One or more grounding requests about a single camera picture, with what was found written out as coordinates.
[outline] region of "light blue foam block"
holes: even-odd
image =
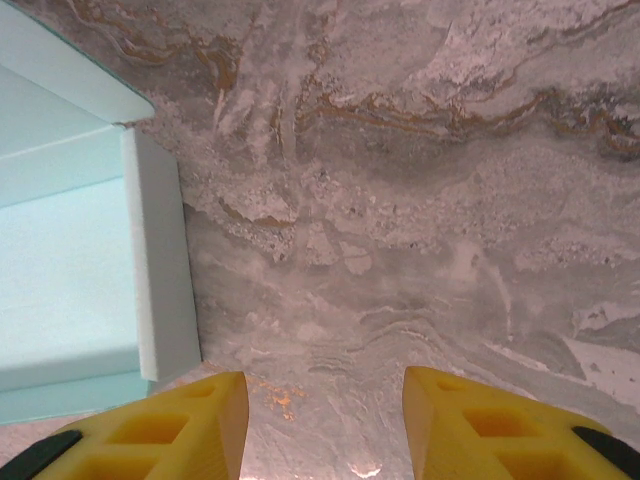
[[[0,1],[0,424],[137,400],[200,361],[177,164],[120,125],[152,113]]]

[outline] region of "black rubber tip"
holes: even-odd
[[[632,480],[640,480],[640,453],[622,440],[587,427],[573,427],[576,435]]]
[[[31,480],[81,438],[80,430],[68,430],[34,443],[0,468],[0,480]]]

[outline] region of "yellow plastic part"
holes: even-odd
[[[571,431],[589,418],[423,367],[409,367],[404,421],[416,480],[628,480]]]
[[[244,374],[222,373],[67,425],[83,438],[36,480],[237,480]]]

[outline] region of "gray marble surface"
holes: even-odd
[[[147,3],[19,5],[157,106],[244,480],[411,478],[413,364],[640,446],[640,2]]]

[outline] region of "light blue box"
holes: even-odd
[[[145,397],[198,365],[175,159],[142,96],[0,1],[0,424]]]

